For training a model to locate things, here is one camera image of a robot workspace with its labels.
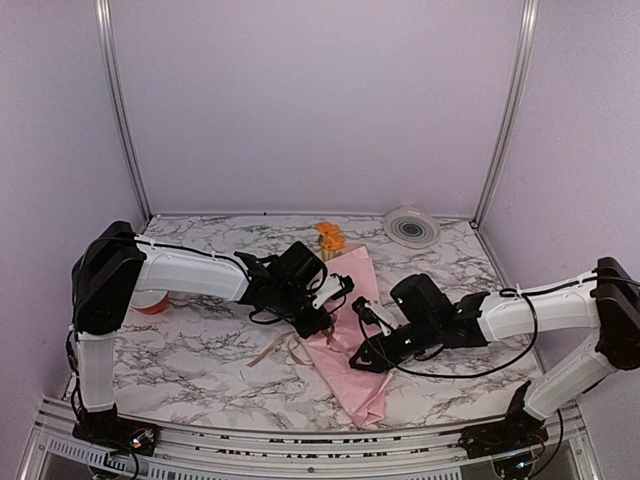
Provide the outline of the pink wrapping paper sheet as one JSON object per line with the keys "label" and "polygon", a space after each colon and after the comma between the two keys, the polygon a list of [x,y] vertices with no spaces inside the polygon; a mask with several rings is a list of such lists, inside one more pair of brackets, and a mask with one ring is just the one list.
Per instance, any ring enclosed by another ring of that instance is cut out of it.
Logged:
{"label": "pink wrapping paper sheet", "polygon": [[393,375],[353,369],[349,359],[365,337],[358,324],[352,303],[363,297],[374,303],[380,300],[374,264],[364,245],[358,245],[327,263],[331,273],[350,276],[354,290],[336,313],[331,334],[319,333],[302,342],[315,370],[327,383],[338,403],[361,428],[386,418],[385,390]]}

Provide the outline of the tan ribbon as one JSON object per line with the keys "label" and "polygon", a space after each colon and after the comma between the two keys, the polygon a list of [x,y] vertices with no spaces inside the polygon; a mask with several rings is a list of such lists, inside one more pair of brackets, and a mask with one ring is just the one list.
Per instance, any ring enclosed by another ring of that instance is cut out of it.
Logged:
{"label": "tan ribbon", "polygon": [[[321,329],[319,333],[314,334],[314,337],[321,336],[323,337],[322,343],[325,345],[325,348],[334,353],[347,353],[347,350],[343,348],[343,346],[336,341],[335,338],[335,325],[333,322],[330,322],[330,325],[327,329]],[[302,366],[305,368],[314,369],[316,367],[312,358],[308,360],[303,359],[296,353],[296,349],[303,345],[305,339],[302,339],[298,333],[295,331],[290,331],[278,336],[271,344],[269,344],[260,354],[258,354],[255,358],[249,361],[246,364],[248,368],[254,368],[259,365],[261,362],[266,360],[272,354],[275,354],[279,351],[285,351],[288,358],[296,365]]]}

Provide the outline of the orange fake flower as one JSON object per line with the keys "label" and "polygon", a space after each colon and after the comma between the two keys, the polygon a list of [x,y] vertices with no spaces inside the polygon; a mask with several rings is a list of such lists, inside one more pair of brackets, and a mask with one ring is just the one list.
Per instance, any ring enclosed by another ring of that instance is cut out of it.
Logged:
{"label": "orange fake flower", "polygon": [[340,256],[345,248],[346,239],[338,225],[330,222],[320,222],[316,225],[320,257],[329,261]]}

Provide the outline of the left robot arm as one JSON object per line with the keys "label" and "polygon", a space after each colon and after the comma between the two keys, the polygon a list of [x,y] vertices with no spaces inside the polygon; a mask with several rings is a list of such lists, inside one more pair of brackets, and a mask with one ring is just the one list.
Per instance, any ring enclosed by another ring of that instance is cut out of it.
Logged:
{"label": "left robot arm", "polygon": [[111,411],[114,345],[129,309],[157,309],[172,293],[215,297],[267,313],[308,338],[329,325],[325,303],[340,282],[300,242],[281,255],[224,255],[158,242],[116,221],[93,240],[72,270],[73,328],[86,426],[106,445],[125,438]]}

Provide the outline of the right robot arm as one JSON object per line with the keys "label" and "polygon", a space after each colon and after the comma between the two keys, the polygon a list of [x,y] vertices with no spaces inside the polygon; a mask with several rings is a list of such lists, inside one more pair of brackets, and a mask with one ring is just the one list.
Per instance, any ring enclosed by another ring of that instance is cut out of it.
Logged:
{"label": "right robot arm", "polygon": [[495,428],[506,448],[519,446],[535,424],[608,375],[639,367],[639,284],[612,257],[599,259],[590,272],[535,290],[481,291],[453,303],[429,275],[413,274],[392,288],[391,297],[406,324],[366,336],[349,360],[351,368],[386,373],[432,347],[476,348],[518,335],[588,330],[569,356],[516,391]]}

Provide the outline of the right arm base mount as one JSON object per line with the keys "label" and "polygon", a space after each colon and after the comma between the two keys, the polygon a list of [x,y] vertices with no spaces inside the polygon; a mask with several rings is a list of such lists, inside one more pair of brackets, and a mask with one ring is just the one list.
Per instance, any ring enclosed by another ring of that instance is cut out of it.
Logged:
{"label": "right arm base mount", "polygon": [[469,459],[506,453],[548,440],[545,421],[524,410],[530,385],[531,381],[527,381],[515,391],[502,420],[461,430],[457,445],[466,451]]}

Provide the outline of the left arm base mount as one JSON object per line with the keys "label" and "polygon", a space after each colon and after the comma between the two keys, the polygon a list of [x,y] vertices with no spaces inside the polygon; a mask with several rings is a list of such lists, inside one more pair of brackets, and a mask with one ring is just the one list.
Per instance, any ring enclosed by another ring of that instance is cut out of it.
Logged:
{"label": "left arm base mount", "polygon": [[81,408],[72,435],[76,439],[105,447],[152,456],[159,438],[159,426],[121,417],[116,406],[101,412],[88,412]]}

